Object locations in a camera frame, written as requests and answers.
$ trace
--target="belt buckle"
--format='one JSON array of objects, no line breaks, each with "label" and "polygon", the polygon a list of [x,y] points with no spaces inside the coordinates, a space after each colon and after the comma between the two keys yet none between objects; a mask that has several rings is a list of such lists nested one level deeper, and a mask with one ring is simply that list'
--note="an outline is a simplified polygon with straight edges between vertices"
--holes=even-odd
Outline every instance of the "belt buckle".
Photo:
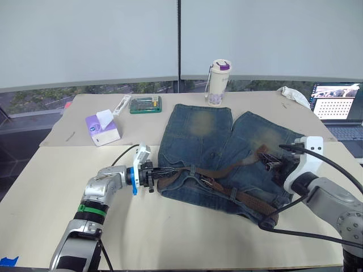
[{"label": "belt buckle", "polygon": [[211,177],[201,176],[200,180],[209,187],[213,187],[214,179]]}]

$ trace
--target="tissue box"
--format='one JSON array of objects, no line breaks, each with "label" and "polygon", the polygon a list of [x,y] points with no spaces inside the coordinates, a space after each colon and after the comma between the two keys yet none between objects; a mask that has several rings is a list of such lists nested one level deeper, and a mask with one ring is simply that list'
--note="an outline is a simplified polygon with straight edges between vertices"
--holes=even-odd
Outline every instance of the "tissue box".
[{"label": "tissue box", "polygon": [[111,121],[105,129],[102,129],[97,116],[92,115],[86,118],[86,123],[88,133],[97,146],[102,146],[121,139],[114,121]]}]

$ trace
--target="pocket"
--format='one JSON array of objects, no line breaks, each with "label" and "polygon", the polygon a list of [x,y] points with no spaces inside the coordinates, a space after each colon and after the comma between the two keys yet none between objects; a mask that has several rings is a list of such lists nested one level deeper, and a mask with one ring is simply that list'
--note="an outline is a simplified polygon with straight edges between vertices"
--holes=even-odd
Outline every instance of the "pocket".
[{"label": "pocket", "polygon": [[163,157],[170,164],[198,166],[201,160],[202,140],[196,137],[170,137],[163,148]]}]

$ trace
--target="table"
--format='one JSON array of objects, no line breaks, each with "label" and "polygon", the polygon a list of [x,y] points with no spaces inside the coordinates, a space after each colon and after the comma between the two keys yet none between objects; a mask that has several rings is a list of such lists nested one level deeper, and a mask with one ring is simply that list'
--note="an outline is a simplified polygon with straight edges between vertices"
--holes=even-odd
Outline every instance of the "table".
[{"label": "table", "polygon": [[[94,146],[85,118],[105,109],[113,111],[123,96],[77,95],[40,146]],[[161,113],[130,114],[128,109],[124,109],[120,116],[115,117],[116,126],[123,136],[108,145],[140,142],[159,145],[175,104],[207,106],[203,93],[160,93],[159,96],[163,101]],[[278,91],[227,92],[222,105],[231,109],[234,120],[249,110],[295,132],[322,136],[324,141],[336,141],[311,110],[287,99]]]},{"label": "table", "polygon": [[[0,258],[19,256],[17,266],[48,267],[86,183],[126,148],[40,147],[0,203]],[[158,146],[151,151],[156,165]],[[120,164],[130,166],[133,154],[126,154]],[[341,143],[326,142],[324,154],[362,181],[362,168]],[[323,164],[319,175],[362,200],[329,165]],[[338,237],[303,204],[283,212],[278,227]],[[336,266],[343,261],[339,244],[264,232],[240,216],[147,189],[134,197],[130,186],[116,194],[102,239],[114,269],[271,269]],[[102,258],[100,269],[106,268]]]}]

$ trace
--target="faded denim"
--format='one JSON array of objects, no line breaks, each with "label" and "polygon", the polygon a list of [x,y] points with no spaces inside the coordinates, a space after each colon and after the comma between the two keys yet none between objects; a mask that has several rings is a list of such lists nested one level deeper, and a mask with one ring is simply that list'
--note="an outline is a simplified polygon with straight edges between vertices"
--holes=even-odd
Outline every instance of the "faded denim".
[{"label": "faded denim", "polygon": [[[253,154],[265,144],[269,153],[282,156],[286,151],[278,145],[292,143],[302,134],[278,126],[246,112],[234,123],[229,108],[209,108],[175,105],[160,145],[159,167],[193,166],[219,170]],[[159,190],[160,194],[191,204],[244,215],[254,223],[263,218],[259,212],[247,208],[233,195],[228,197],[199,180],[199,175],[183,171],[171,185]],[[227,177],[218,179],[226,188],[235,188],[279,208],[290,202],[290,195],[272,181],[273,172],[267,172],[259,161],[234,168]],[[271,219],[267,221],[275,226]]]}]

